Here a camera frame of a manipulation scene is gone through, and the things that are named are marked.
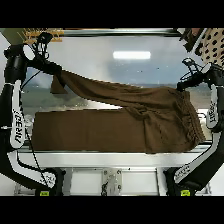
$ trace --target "robotic arm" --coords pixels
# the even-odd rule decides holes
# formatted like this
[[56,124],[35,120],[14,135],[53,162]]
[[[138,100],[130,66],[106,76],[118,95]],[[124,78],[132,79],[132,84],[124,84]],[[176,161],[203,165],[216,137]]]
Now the robotic arm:
[[4,71],[5,85],[0,95],[0,173],[15,182],[36,189],[36,195],[61,195],[63,175],[59,168],[41,170],[23,164],[18,158],[18,149],[25,141],[25,123],[21,102],[21,85],[26,78],[27,67],[40,69],[48,74],[55,74],[61,67],[48,62],[38,53],[38,43],[46,45],[52,35],[42,33],[38,37],[33,52],[28,45],[12,45],[4,53],[7,65]]
[[201,191],[224,163],[224,71],[208,63],[201,71],[191,59],[184,60],[192,76],[177,84],[177,90],[197,86],[202,82],[211,89],[211,104],[206,125],[212,132],[212,145],[191,163],[164,172],[169,196],[194,196]]

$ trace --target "metal bracket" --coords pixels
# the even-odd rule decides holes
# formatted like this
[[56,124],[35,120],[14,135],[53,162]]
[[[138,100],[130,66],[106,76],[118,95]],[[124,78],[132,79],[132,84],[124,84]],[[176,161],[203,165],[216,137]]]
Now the metal bracket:
[[122,171],[107,168],[102,172],[102,196],[119,196],[122,189]]

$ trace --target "metal rail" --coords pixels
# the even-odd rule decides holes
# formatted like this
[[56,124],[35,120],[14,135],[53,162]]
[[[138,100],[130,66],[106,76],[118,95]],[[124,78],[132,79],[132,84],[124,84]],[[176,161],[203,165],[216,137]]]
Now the metal rail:
[[181,34],[172,28],[144,29],[95,29],[64,30],[64,37],[98,37],[98,36],[163,36],[180,37]]

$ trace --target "wire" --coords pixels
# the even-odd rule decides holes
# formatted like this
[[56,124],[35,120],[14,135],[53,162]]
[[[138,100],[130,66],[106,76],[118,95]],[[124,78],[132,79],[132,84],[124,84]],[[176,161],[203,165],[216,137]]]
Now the wire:
[[47,184],[47,181],[46,181],[46,179],[45,179],[45,177],[44,177],[44,175],[43,175],[43,172],[42,172],[42,170],[41,170],[41,168],[40,168],[40,166],[39,166],[39,163],[37,162],[37,158],[36,158],[36,155],[35,155],[35,152],[34,152],[34,149],[33,149],[33,144],[32,144],[32,142],[31,142],[30,136],[29,136],[28,131],[27,131],[26,128],[25,128],[25,132],[26,132],[26,136],[27,136],[27,138],[28,138],[28,141],[29,141],[29,143],[30,143],[30,147],[31,147],[31,150],[32,150],[32,153],[33,153],[33,157],[34,157],[34,160],[35,160],[35,162],[36,162],[36,165],[37,165],[37,167],[38,167],[38,169],[39,169],[39,171],[40,171],[40,173],[41,173],[41,176],[42,176],[42,178],[43,178],[43,180],[44,180],[46,186],[49,188],[49,186],[48,186],[48,184]]
[[23,90],[23,88],[27,85],[27,83],[33,79],[35,76],[37,76],[41,71],[38,71],[36,74],[34,74],[33,76],[31,76],[22,86],[21,86],[21,90]]

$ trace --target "brown pants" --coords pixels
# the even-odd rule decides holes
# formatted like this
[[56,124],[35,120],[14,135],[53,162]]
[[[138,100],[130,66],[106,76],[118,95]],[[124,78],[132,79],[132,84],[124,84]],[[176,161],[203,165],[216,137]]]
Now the brown pants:
[[[168,153],[205,140],[189,92],[95,81],[67,71],[61,81],[85,99],[124,108],[36,113],[35,150]],[[51,92],[65,93],[56,76]]]

